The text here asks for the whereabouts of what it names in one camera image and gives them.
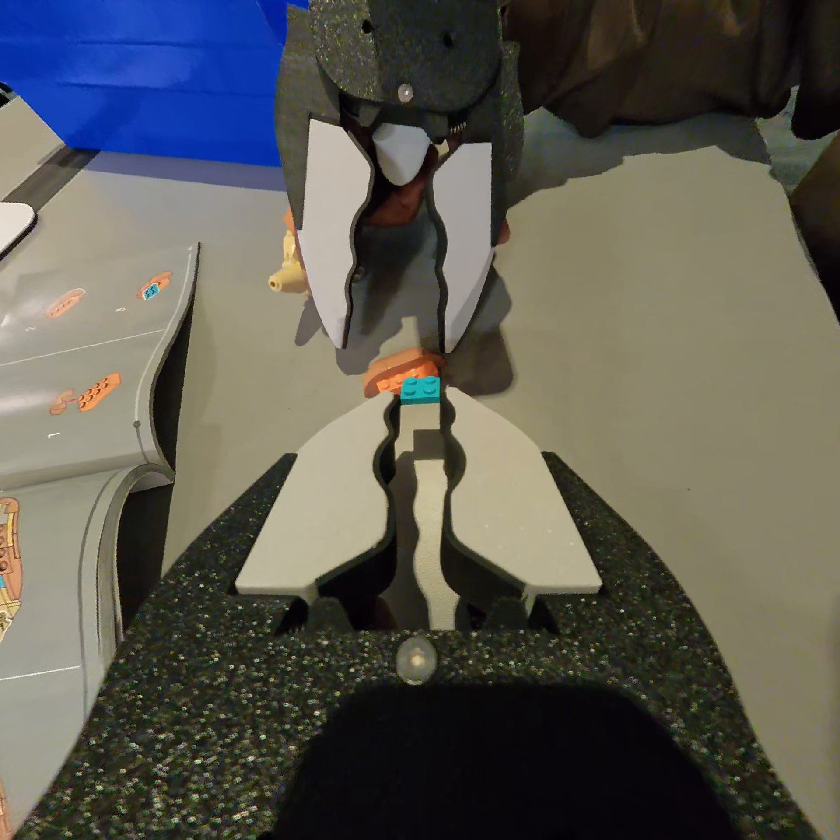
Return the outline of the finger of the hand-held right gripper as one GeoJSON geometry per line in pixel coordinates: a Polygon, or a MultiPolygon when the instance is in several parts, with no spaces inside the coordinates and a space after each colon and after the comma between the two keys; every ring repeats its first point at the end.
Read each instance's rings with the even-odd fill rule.
{"type": "Polygon", "coordinates": [[[333,345],[347,343],[356,268],[354,235],[371,197],[373,164],[339,124],[310,119],[297,236],[311,297],[333,345]]]}
{"type": "Polygon", "coordinates": [[[445,157],[429,186],[437,230],[438,339],[446,354],[476,311],[492,257],[492,145],[463,143],[445,157]]]}

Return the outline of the grey desk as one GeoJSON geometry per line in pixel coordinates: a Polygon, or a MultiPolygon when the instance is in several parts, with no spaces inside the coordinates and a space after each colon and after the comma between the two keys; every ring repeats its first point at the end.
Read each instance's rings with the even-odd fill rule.
{"type": "MultiPolygon", "coordinates": [[[[449,369],[667,563],[773,766],[838,838],[838,324],[751,122],[577,138],[527,120],[512,237],[449,369]]],[[[282,454],[361,402],[434,314],[434,231],[374,240],[335,353],[269,290],[277,170],[101,153],[2,264],[24,275],[202,243],[164,567],[282,454]]]]}

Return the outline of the person's right forearm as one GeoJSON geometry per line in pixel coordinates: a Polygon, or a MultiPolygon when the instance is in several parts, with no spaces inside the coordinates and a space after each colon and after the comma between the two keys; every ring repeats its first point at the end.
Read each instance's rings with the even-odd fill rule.
{"type": "Polygon", "coordinates": [[[585,138],[709,112],[774,116],[800,18],[784,1],[514,1],[501,13],[524,113],[547,110],[585,138]]]}

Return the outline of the white board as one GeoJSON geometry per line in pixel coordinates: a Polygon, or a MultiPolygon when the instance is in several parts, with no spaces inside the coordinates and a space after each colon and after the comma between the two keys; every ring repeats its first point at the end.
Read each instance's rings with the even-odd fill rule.
{"type": "Polygon", "coordinates": [[[1,259],[10,253],[37,224],[38,214],[26,203],[2,201],[1,259]]]}

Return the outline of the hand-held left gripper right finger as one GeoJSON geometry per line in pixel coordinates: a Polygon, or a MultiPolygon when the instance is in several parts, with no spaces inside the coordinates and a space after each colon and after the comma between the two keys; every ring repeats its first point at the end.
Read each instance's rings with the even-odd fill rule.
{"type": "Polygon", "coordinates": [[[445,396],[448,585],[463,597],[599,592],[602,578],[539,447],[458,388],[445,396]]]}

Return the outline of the brown tan brick-built model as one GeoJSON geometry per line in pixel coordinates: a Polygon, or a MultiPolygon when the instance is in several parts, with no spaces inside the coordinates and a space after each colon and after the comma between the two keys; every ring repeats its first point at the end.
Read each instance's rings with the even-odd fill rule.
{"type": "Polygon", "coordinates": [[[276,292],[310,295],[308,275],[301,259],[297,232],[288,229],[283,238],[283,260],[277,272],[268,278],[268,286],[276,292]]]}

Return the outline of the blue plastic bin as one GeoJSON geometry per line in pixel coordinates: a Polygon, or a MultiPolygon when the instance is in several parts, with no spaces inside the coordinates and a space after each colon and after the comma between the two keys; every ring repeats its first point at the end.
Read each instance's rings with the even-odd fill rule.
{"type": "Polygon", "coordinates": [[[73,148],[278,166],[288,6],[2,1],[2,82],[73,148]]]}

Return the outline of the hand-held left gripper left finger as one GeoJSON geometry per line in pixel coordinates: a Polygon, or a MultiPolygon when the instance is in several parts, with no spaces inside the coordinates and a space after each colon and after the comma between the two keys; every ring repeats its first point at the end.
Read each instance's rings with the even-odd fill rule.
{"type": "Polygon", "coordinates": [[[393,535],[382,457],[394,394],[379,394],[301,446],[235,580],[243,595],[317,597],[393,535]]]}

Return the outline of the grey open instruction booklet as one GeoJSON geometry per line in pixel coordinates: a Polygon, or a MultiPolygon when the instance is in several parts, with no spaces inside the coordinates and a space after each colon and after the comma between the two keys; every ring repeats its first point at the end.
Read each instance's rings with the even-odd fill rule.
{"type": "Polygon", "coordinates": [[[2,319],[2,838],[89,716],[127,624],[130,496],[170,488],[154,388],[199,244],[22,276],[2,319]]]}

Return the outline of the person's right hand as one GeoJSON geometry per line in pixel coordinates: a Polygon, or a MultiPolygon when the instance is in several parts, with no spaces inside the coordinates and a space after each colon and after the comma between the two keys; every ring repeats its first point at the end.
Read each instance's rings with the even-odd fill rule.
{"type": "Polygon", "coordinates": [[[394,186],[387,182],[385,186],[388,189],[376,201],[371,199],[362,216],[362,225],[369,228],[396,228],[410,224],[424,202],[426,184],[437,162],[438,151],[431,145],[420,170],[409,183],[394,186]]]}

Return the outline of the orange brick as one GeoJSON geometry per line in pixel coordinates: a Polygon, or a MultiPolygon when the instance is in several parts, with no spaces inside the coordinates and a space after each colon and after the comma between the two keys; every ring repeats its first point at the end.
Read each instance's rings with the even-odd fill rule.
{"type": "Polygon", "coordinates": [[[374,383],[374,394],[383,392],[400,394],[405,380],[422,380],[428,376],[439,377],[439,365],[431,358],[417,360],[412,366],[402,364],[380,375],[374,383]]]}

